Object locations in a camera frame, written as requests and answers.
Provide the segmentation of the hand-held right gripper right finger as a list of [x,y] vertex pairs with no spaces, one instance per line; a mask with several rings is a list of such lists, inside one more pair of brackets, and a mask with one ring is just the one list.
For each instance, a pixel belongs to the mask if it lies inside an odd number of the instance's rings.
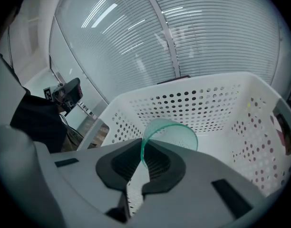
[[[264,215],[271,198],[242,175],[205,153],[155,141],[177,153],[186,164],[182,180],[169,192],[149,194],[133,216],[135,228],[246,228]],[[251,206],[235,218],[212,182],[225,179]]]

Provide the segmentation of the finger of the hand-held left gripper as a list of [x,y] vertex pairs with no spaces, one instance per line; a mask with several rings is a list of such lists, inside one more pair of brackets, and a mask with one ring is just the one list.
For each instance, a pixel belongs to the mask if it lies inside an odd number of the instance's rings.
[[64,110],[65,116],[67,116],[83,97],[80,79],[78,77],[72,79],[64,86],[64,90]]

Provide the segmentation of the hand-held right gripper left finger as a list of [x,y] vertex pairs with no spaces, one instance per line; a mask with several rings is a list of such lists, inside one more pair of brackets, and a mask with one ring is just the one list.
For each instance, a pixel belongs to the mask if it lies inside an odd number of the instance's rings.
[[44,144],[35,143],[44,179],[66,223],[126,223],[129,220],[125,195],[106,187],[97,175],[96,163],[102,156],[135,143],[141,140],[55,154],[50,154]]

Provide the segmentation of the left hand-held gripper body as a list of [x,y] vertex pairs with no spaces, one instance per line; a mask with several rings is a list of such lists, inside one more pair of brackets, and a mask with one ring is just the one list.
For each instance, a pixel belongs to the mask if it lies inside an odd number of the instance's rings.
[[58,111],[71,111],[76,106],[75,83],[60,83],[43,89],[45,99],[57,106]]

